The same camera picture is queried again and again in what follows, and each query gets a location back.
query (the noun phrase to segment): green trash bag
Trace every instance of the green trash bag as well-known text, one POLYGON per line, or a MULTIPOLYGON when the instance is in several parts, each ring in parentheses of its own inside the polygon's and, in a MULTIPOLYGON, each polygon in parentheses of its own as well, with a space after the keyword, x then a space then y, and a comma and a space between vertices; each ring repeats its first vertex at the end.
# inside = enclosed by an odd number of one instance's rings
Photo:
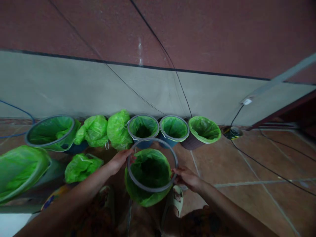
POLYGON ((90 154, 87 156, 81 153, 72 158, 65 170, 66 183, 81 182, 103 165, 103 160, 90 154))
POLYGON ((175 142, 183 142, 189 136, 186 122, 174 116, 163 118, 160 121, 160 130, 163 134, 175 138, 168 138, 175 142))
POLYGON ((191 133, 201 142, 211 144, 221 138, 221 130, 216 123, 203 116, 195 116, 189 120, 191 133))
MULTIPOLYGON (((167 158, 155 149, 144 149, 135 154, 135 163, 131 165, 132 174, 143 185, 150 188, 160 188, 171 180, 171 169, 167 158)), ((143 207, 150 207, 160 202, 169 192, 170 188, 160 193, 150 193, 139 188, 125 168, 125 186, 131 199, 143 207)))
POLYGON ((0 204, 31 188, 44 175, 51 158, 43 148, 19 146, 0 156, 0 204))
POLYGON ((53 116, 33 125, 27 134, 26 141, 29 146, 52 151, 66 151, 73 144, 79 127, 80 122, 70 116, 53 116))
POLYGON ((157 120, 146 115, 132 118, 128 126, 133 138, 155 137, 159 132, 157 120))
POLYGON ((108 121, 103 115, 92 116, 85 120, 84 125, 79 128, 74 143, 79 145, 86 140, 91 147, 105 146, 108 141, 106 127, 108 121))
POLYGON ((112 146, 117 150, 129 149, 133 143, 127 130, 130 116, 126 110, 112 115, 108 120, 107 134, 112 146))

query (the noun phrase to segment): white wall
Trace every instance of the white wall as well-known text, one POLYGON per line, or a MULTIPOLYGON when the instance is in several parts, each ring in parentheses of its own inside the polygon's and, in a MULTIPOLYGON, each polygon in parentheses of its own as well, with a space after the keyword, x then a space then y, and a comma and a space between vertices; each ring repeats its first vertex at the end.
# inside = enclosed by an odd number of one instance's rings
MULTIPOLYGON (((121 109, 131 114, 189 117, 189 109, 175 72, 47 56, 0 52, 0 99, 36 118, 56 114, 110 116, 121 109)), ((229 124, 239 102, 267 81, 179 72, 193 116, 229 124)), ((236 125, 252 125, 316 86, 282 83, 245 106, 236 125)), ((0 117, 27 117, 0 103, 0 117)))

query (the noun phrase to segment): sandal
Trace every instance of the sandal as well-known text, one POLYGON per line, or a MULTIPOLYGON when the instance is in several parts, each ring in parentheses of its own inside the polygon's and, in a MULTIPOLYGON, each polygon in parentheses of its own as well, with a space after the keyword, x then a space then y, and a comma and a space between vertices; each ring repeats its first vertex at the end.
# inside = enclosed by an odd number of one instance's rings
POLYGON ((175 185, 172 187, 172 189, 170 190, 168 196, 167 196, 167 202, 165 205, 165 209, 164 209, 164 213, 162 215, 162 219, 161 219, 161 231, 162 231, 162 236, 165 236, 164 233, 164 223, 165 223, 165 219, 166 219, 166 215, 167 215, 167 211, 169 209, 170 206, 175 206, 176 209, 179 212, 179 216, 181 215, 181 210, 183 207, 183 192, 182 189, 175 185))
POLYGON ((99 194, 104 198, 103 208, 109 208, 111 211, 112 226, 115 223, 115 210, 114 210, 114 190, 112 186, 104 186, 99 191, 99 194))

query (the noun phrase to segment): blue trash bin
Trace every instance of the blue trash bin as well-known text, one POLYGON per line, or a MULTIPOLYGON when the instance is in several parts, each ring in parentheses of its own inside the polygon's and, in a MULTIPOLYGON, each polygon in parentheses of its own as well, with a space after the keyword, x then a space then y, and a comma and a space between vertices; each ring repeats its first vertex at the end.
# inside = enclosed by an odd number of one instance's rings
MULTIPOLYGON (((150 115, 136 115, 127 123, 129 135, 134 143, 144 138, 154 138, 159 133, 159 123, 157 119, 150 115)), ((137 144, 139 149, 150 147, 152 140, 142 141, 137 144)))
MULTIPOLYGON (((161 133, 158 138, 167 142, 171 147, 174 147, 178 142, 183 142, 190 133, 187 122, 174 115, 164 116, 159 122, 159 127, 161 133)), ((168 148, 162 143, 159 144, 163 148, 168 148)))

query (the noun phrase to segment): black cable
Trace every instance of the black cable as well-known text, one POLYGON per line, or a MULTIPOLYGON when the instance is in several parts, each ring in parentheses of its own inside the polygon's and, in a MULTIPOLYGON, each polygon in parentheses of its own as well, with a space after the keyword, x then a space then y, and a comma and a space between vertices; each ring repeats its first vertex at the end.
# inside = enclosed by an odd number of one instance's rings
POLYGON ((244 107, 244 104, 243 104, 243 105, 240 107, 240 109, 238 110, 238 112, 237 112, 236 116, 234 117, 234 119, 232 120, 232 122, 231 122, 229 128, 231 128, 231 126, 233 125, 233 122, 235 121, 236 117, 238 116, 239 112, 241 111, 241 109, 242 109, 243 107, 244 107))
MULTIPOLYGON (((85 43, 85 45, 91 49, 98 57, 100 60, 104 61, 102 59, 102 56, 99 54, 97 50, 95 50, 78 32, 78 30, 73 26, 73 24, 64 16, 64 14, 58 9, 58 7, 51 1, 48 0, 51 5, 55 8, 55 10, 58 12, 58 14, 68 23, 68 25, 74 30, 74 32, 78 35, 78 37, 85 43)), ((141 97, 136 91, 134 91, 119 75, 117 75, 116 72, 113 71, 113 69, 107 64, 104 63, 130 90, 132 90, 139 98, 141 98, 145 103, 147 103, 149 106, 151 106, 153 109, 159 111, 163 115, 166 115, 165 113, 161 112, 159 109, 155 108, 153 105, 151 105, 149 102, 147 102, 143 97, 141 97)))
MULTIPOLYGON (((148 22, 146 21, 145 17, 142 15, 142 13, 140 12, 140 10, 138 9, 137 5, 134 3, 133 0, 130 0, 130 2, 132 3, 132 5, 134 6, 134 8, 136 9, 136 11, 138 12, 138 14, 141 16, 142 20, 145 22, 146 26, 149 28, 149 30, 151 31, 151 33, 154 35, 154 37, 158 40, 159 44, 161 45, 161 47, 163 48, 164 52, 167 54, 172 66, 174 69, 175 66, 171 60, 171 57, 169 56, 167 50, 165 49, 165 47, 163 46, 163 44, 161 43, 161 41, 159 40, 158 36, 155 34, 154 30, 151 28, 151 26, 148 24, 148 22)), ((181 84, 181 81, 180 81, 180 78, 179 78, 179 75, 177 73, 177 70, 175 70, 175 73, 177 74, 177 77, 178 77, 178 80, 179 80, 179 83, 180 83, 180 86, 181 86, 181 89, 182 89, 182 92, 183 92, 183 95, 184 95, 184 98, 187 102, 187 105, 188 105, 188 108, 189 108, 189 111, 190 111, 190 115, 192 117, 192 113, 191 113, 191 109, 190 109, 190 106, 189 106, 189 103, 188 103, 188 100, 187 100, 187 97, 185 96, 185 93, 184 93, 184 90, 183 90, 183 87, 182 87, 182 84, 181 84)))
MULTIPOLYGON (((241 109, 242 109, 243 107, 244 107, 244 104, 240 107, 238 113, 236 114, 236 116, 234 117, 233 121, 231 122, 231 125, 233 124, 234 120, 236 119, 237 115, 239 114, 239 112, 241 111, 241 109)), ((263 168, 265 168, 265 169, 267 169, 268 171, 274 173, 275 175, 281 177, 282 179, 284 179, 284 180, 287 181, 288 183, 294 185, 295 187, 297 187, 297 188, 299 188, 299 189, 301 189, 301 190, 303 190, 303 191, 305 191, 305 192, 307 192, 307 193, 309 193, 309 194, 311 194, 311 195, 313 195, 313 196, 316 197, 316 194, 314 194, 314 193, 312 193, 312 192, 310 192, 310 191, 308 191, 308 190, 306 190, 306 189, 304 189, 304 188, 302 188, 302 187, 296 185, 295 183, 291 182, 290 180, 284 178, 283 176, 279 175, 278 173, 276 173, 276 172, 274 172, 273 170, 269 169, 268 167, 264 166, 264 165, 261 164, 259 161, 257 161, 256 159, 252 158, 250 155, 246 154, 246 153, 243 152, 241 149, 239 149, 239 148, 235 145, 235 143, 234 143, 232 140, 231 140, 231 142, 232 142, 232 144, 234 145, 234 147, 235 147, 238 151, 240 151, 241 153, 243 153, 243 154, 245 154, 246 156, 248 156, 250 159, 252 159, 254 162, 256 162, 256 163, 258 163, 259 165, 261 165, 263 168)))
POLYGON ((260 130, 260 128, 258 128, 258 129, 259 129, 261 135, 264 136, 265 138, 267 138, 267 139, 269 139, 269 140, 271 140, 271 141, 274 141, 274 142, 276 142, 276 143, 280 143, 280 144, 282 144, 282 145, 284 145, 284 146, 287 146, 288 148, 291 148, 291 149, 297 151, 298 153, 300 153, 300 154, 302 154, 302 155, 304 155, 304 156, 310 158, 312 161, 315 161, 315 162, 316 162, 315 159, 313 159, 312 157, 310 157, 310 156, 304 154, 303 152, 301 152, 301 151, 299 151, 299 150, 297 150, 297 149, 295 149, 295 148, 293 148, 293 147, 291 147, 291 146, 289 146, 289 145, 286 145, 286 144, 284 144, 284 143, 278 142, 278 141, 276 141, 276 140, 273 140, 272 138, 267 137, 267 136, 264 135, 264 133, 260 130))

